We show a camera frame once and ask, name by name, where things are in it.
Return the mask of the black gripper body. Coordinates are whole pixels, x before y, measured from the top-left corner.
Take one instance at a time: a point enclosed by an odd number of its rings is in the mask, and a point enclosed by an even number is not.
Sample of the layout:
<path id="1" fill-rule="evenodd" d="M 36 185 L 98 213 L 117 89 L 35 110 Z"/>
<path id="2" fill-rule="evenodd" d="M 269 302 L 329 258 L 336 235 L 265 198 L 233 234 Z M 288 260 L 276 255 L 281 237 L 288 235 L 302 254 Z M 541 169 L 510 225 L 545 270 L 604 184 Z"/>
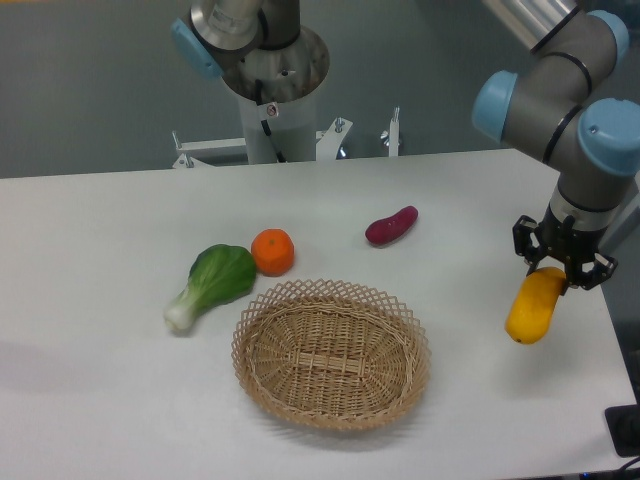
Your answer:
<path id="1" fill-rule="evenodd" d="M 564 265 L 566 273 L 583 273 L 583 265 L 595 261 L 607 228 L 605 220 L 603 212 L 582 210 L 564 200 L 550 201 L 543 221 L 534 230 L 539 246 L 532 270 L 551 257 Z"/>

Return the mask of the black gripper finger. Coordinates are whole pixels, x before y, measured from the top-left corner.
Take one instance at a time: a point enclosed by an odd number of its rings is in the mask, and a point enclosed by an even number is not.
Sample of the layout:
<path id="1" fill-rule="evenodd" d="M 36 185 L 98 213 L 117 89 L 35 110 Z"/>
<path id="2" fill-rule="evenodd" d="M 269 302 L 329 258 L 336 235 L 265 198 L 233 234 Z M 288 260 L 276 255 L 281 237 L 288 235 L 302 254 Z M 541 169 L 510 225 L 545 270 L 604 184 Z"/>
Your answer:
<path id="1" fill-rule="evenodd" d="M 527 215 L 520 216 L 512 227 L 514 251 L 528 266 L 527 275 L 535 272 L 541 261 L 538 227 L 538 223 Z"/>
<path id="2" fill-rule="evenodd" d="M 579 259 L 566 258 L 564 262 L 566 279 L 562 295 L 569 289 L 591 290 L 608 281 L 617 269 L 617 260 L 614 257 L 603 255 L 599 252 L 594 254 L 591 263 L 593 267 L 588 271 L 584 271 L 584 263 Z"/>

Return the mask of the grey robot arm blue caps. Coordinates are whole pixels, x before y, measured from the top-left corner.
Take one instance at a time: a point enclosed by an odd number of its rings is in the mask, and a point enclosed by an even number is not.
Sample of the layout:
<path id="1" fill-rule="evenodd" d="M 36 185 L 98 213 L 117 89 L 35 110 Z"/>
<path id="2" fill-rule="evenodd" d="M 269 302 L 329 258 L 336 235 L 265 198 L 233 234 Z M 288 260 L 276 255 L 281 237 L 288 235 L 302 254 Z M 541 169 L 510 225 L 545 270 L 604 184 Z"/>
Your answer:
<path id="1" fill-rule="evenodd" d="M 524 76 L 493 74 L 476 97 L 472 123 L 559 174 L 543 220 L 515 223 L 515 252 L 531 272 L 546 257 L 561 262 L 565 288 L 590 290 L 617 267 L 599 244 L 639 172 L 638 104 L 588 101 L 624 59 L 628 29 L 618 16 L 574 1 L 485 5 L 536 63 Z"/>

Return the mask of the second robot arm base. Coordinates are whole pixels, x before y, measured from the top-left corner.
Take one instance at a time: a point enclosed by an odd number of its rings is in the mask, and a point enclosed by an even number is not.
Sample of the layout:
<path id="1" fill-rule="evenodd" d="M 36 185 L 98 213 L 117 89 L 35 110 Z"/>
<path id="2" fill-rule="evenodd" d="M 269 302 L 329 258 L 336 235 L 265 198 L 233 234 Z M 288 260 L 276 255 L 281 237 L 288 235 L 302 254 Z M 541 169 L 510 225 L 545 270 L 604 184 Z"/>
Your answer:
<path id="1" fill-rule="evenodd" d="M 310 153 L 317 130 L 316 97 L 330 55 L 302 25 L 297 1 L 195 1 L 171 25 L 186 62 L 207 79 L 220 79 L 236 101 L 246 143 L 271 163 Z"/>

